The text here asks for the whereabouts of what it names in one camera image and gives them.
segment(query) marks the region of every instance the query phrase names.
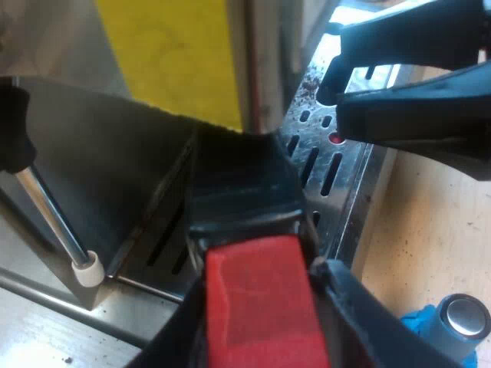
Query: stainless steel surface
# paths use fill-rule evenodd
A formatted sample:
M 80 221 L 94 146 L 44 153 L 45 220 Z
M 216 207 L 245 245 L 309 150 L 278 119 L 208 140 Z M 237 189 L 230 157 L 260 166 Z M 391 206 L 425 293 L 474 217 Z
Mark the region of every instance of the stainless steel surface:
M 117 273 L 117 280 L 173 301 L 181 301 L 197 277 L 187 251 L 183 211 L 189 170 L 190 161 L 182 162 L 166 197 Z
M 72 262 L 79 268 L 90 263 L 87 249 L 78 241 L 77 236 L 71 230 L 56 201 L 51 197 L 48 189 L 44 187 L 35 167 L 28 167 L 15 176 L 56 235 L 57 240 L 63 245 Z
M 347 7 L 338 8 L 333 15 L 337 21 L 356 21 L 370 16 L 373 14 L 369 11 Z M 335 107 L 319 104 L 315 92 L 339 48 L 338 38 L 328 35 L 322 38 L 280 134 L 287 149 L 292 148 L 292 137 L 298 136 L 292 160 L 305 180 L 310 211 L 318 220 L 322 251 L 352 266 L 354 259 L 363 264 L 358 245 L 370 237 L 374 214 L 384 194 L 395 153 L 391 150 L 387 154 L 386 149 L 363 143 L 333 145 L 328 141 L 329 134 L 335 131 Z M 356 69 L 348 90 L 388 87 L 396 82 L 397 76 L 408 81 L 410 75 L 404 70 L 399 65 L 377 67 L 373 77 L 366 80 L 367 68 Z M 305 111 L 310 115 L 302 122 Z M 329 127 L 322 126 L 325 117 L 331 118 Z M 307 174 L 305 167 L 315 149 L 318 150 L 317 157 Z M 329 195 L 322 195 L 321 189 L 335 154 L 343 155 L 338 174 L 333 177 Z M 119 281 L 173 301 L 182 300 L 196 279 L 186 248 L 182 211 L 188 170 L 183 162 L 174 183 L 166 190 L 169 195 L 161 200 L 137 246 L 133 247 L 117 274 Z
M 480 334 L 486 327 L 485 312 L 470 299 L 452 301 L 446 313 L 449 325 L 464 336 Z
M 373 16 L 369 11 L 340 6 L 331 20 L 347 24 Z M 317 224 L 322 252 L 331 258 L 340 258 L 351 266 L 367 215 L 367 209 L 362 212 L 355 209 L 358 209 L 359 202 L 371 202 L 371 193 L 377 186 L 387 151 L 364 143 L 346 141 L 333 144 L 329 141 L 329 136 L 336 131 L 335 106 L 321 105 L 316 100 L 316 93 L 332 59 L 340 51 L 340 38 L 325 34 L 280 133 L 304 181 L 305 195 Z M 347 91 L 389 87 L 389 83 L 395 82 L 400 66 L 378 66 L 370 80 L 365 78 L 367 70 L 354 70 Z M 361 183 L 367 180 L 370 187 L 360 192 Z M 350 239 L 350 245 L 345 244 L 347 228 L 355 235 Z
M 126 365 L 140 349 L 0 289 L 0 366 Z
M 334 19 L 341 17 L 341 21 L 373 16 L 370 12 L 342 7 L 336 14 L 338 18 Z M 348 255 L 357 248 L 359 234 L 366 229 L 365 215 L 373 213 L 373 203 L 367 196 L 380 188 L 381 167 L 387 175 L 390 160 L 387 151 L 380 147 L 352 142 L 339 146 L 327 143 L 327 133 L 334 130 L 335 117 L 328 128 L 321 126 L 320 119 L 334 112 L 334 107 L 318 104 L 312 86 L 320 82 L 339 49 L 338 43 L 337 38 L 323 37 L 305 83 L 285 118 L 282 135 L 289 142 L 292 134 L 313 132 L 307 140 L 299 138 L 292 157 L 301 174 L 311 152 L 307 143 L 319 142 L 312 172 L 322 175 L 308 176 L 305 186 L 310 206 L 316 205 L 318 198 L 313 189 L 320 187 L 313 178 L 323 179 L 332 157 L 329 155 L 349 155 L 351 149 L 358 152 L 351 164 L 343 158 L 339 172 L 345 174 L 334 177 L 329 195 L 318 202 L 319 208 L 326 211 L 324 215 L 319 212 L 318 223 L 318 230 L 325 237 L 325 253 L 335 251 L 335 257 L 341 259 L 346 254 L 349 260 Z M 357 71 L 350 88 L 389 83 L 388 80 L 394 80 L 396 70 L 400 72 L 397 68 L 379 67 L 371 81 L 356 81 L 356 77 L 364 77 L 363 71 Z M 114 97 L 88 94 L 41 80 L 21 78 L 21 86 L 33 98 L 28 132 L 39 150 L 38 169 L 56 193 L 61 209 L 82 242 L 94 245 L 114 279 L 105 281 L 97 300 L 92 296 L 92 301 L 96 301 L 92 310 L 81 307 L 82 291 L 74 284 L 67 257 L 57 248 L 51 230 L 17 182 L 0 175 L 3 195 L 0 199 L 15 214 L 7 222 L 0 221 L 2 255 L 4 249 L 9 249 L 5 257 L 0 257 L 0 286 L 133 345 L 143 346 L 177 307 L 177 303 L 155 294 L 179 301 L 195 278 L 184 244 L 181 211 L 189 168 L 186 164 L 191 134 L 189 121 Z M 299 118 L 306 107 L 310 116 L 301 123 Z M 27 230 L 19 231 L 16 222 Z
M 20 85 L 31 93 L 27 125 L 38 149 L 35 165 L 81 244 L 114 275 L 189 151 L 193 123 L 35 78 L 21 78 Z M 40 242 L 64 253 L 18 180 L 0 173 L 0 193 L 22 222 L 33 224 Z
M 138 347 L 152 339 L 176 310 L 172 301 L 111 279 L 96 294 L 80 286 L 64 252 L 28 246 L 39 242 L 33 239 L 37 237 L 12 228 L 12 220 L 5 217 L 10 216 L 8 211 L 1 207 L 0 213 L 0 288 Z M 50 268 L 43 262 L 50 262 Z
M 130 98 L 93 0 L 2 0 L 0 74 Z

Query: metal pole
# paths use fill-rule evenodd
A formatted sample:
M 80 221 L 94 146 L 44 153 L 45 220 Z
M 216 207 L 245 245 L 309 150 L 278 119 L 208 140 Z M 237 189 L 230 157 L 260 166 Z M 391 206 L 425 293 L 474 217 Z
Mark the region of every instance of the metal pole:
M 85 264 L 91 263 L 87 250 L 71 230 L 68 221 L 50 195 L 36 168 L 29 166 L 15 175 L 44 217 L 44 220 L 49 224 L 58 241 L 67 251 L 75 266 L 81 268 Z

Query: black clamp jaw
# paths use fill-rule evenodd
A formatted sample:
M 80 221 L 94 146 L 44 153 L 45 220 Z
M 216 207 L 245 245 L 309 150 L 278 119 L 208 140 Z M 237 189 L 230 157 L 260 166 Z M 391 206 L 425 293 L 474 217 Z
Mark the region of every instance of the black clamp jaw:
M 201 268 L 208 249 L 274 235 L 297 235 L 306 265 L 318 235 L 305 211 L 296 168 L 276 134 L 237 134 L 197 124 L 187 198 L 190 257 Z
M 491 179 L 491 17 L 483 0 L 437 0 L 339 28 L 344 68 L 416 64 L 454 71 L 434 80 L 338 95 L 347 139 L 417 153 Z

